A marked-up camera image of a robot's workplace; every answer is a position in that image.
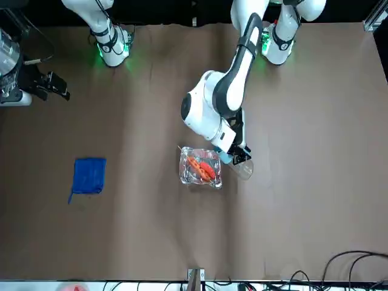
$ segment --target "green light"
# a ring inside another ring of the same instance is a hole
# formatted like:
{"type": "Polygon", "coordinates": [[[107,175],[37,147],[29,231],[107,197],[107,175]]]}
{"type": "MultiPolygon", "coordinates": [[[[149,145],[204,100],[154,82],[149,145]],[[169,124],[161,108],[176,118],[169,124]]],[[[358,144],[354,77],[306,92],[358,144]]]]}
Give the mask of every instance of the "green light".
{"type": "Polygon", "coordinates": [[[261,47],[261,54],[263,56],[266,56],[268,54],[269,46],[271,44],[271,40],[268,38],[266,42],[263,43],[263,46],[261,47]]]}
{"type": "Polygon", "coordinates": [[[98,48],[98,50],[99,50],[99,56],[103,58],[103,56],[102,56],[102,51],[101,51],[101,49],[99,48],[99,45],[98,45],[98,44],[97,44],[97,48],[98,48]]]}
{"type": "Polygon", "coordinates": [[[265,56],[267,55],[269,45],[271,44],[271,38],[269,37],[268,27],[266,27],[263,33],[261,34],[260,42],[262,43],[261,54],[265,56]]]}

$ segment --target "plastic container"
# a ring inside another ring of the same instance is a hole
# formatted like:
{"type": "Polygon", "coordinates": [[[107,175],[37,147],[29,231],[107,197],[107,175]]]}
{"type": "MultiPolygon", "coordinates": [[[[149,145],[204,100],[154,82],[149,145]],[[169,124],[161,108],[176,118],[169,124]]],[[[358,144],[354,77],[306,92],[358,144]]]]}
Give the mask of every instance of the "plastic container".
{"type": "Polygon", "coordinates": [[[179,160],[179,177],[183,184],[209,185],[220,189],[221,161],[214,150],[183,147],[179,160]]]}
{"type": "Polygon", "coordinates": [[[219,155],[219,158],[221,161],[228,165],[239,178],[241,178],[244,181],[247,181],[253,174],[253,161],[249,159],[248,161],[241,162],[237,165],[233,165],[233,156],[228,155],[225,152],[222,152],[221,150],[217,149],[217,153],[219,155]]]}
{"type": "Polygon", "coordinates": [[[237,165],[233,165],[233,163],[230,162],[228,163],[228,166],[244,181],[247,181],[253,174],[253,162],[251,159],[237,165]]]}

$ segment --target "red pepper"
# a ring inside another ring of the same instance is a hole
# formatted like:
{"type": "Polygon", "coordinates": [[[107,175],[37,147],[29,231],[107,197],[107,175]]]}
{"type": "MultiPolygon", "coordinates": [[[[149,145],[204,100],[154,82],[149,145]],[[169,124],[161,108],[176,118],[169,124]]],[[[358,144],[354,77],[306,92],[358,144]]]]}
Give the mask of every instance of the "red pepper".
{"type": "Polygon", "coordinates": [[[212,179],[215,179],[216,178],[216,173],[214,172],[213,168],[205,163],[205,162],[200,162],[199,166],[201,167],[201,169],[204,169],[205,172],[212,178],[212,179]]]}

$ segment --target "brown table surface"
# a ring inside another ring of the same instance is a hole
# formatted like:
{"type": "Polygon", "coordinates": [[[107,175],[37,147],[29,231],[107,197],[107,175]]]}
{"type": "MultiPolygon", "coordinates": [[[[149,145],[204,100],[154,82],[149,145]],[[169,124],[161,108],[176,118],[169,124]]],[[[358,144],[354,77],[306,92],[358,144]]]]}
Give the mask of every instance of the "brown table surface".
{"type": "MultiPolygon", "coordinates": [[[[223,167],[222,190],[182,185],[176,146],[211,147],[181,100],[229,68],[232,25],[137,27],[116,69],[88,28],[44,31],[56,55],[41,68],[72,97],[0,109],[0,278],[171,280],[200,266],[208,279],[320,279],[338,252],[388,252],[388,86],[361,24],[304,24],[286,64],[258,57],[244,102],[255,172],[223,167]],[[67,205],[82,157],[107,159],[105,188],[67,205]]],[[[347,279],[351,258],[327,278],[347,279]]],[[[365,259],[353,278],[386,268],[365,259]]]]}

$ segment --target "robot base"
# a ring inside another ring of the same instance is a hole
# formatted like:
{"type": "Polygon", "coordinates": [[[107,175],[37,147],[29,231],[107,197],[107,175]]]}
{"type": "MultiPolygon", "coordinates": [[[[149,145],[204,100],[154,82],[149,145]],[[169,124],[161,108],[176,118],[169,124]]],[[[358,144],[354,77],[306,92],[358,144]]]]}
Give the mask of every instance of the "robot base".
{"type": "Polygon", "coordinates": [[[132,44],[132,36],[126,30],[116,25],[114,25],[114,28],[117,31],[118,37],[113,49],[110,52],[105,52],[104,46],[102,45],[101,48],[98,45],[100,55],[108,67],[117,67],[120,65],[129,56],[132,44]]]}

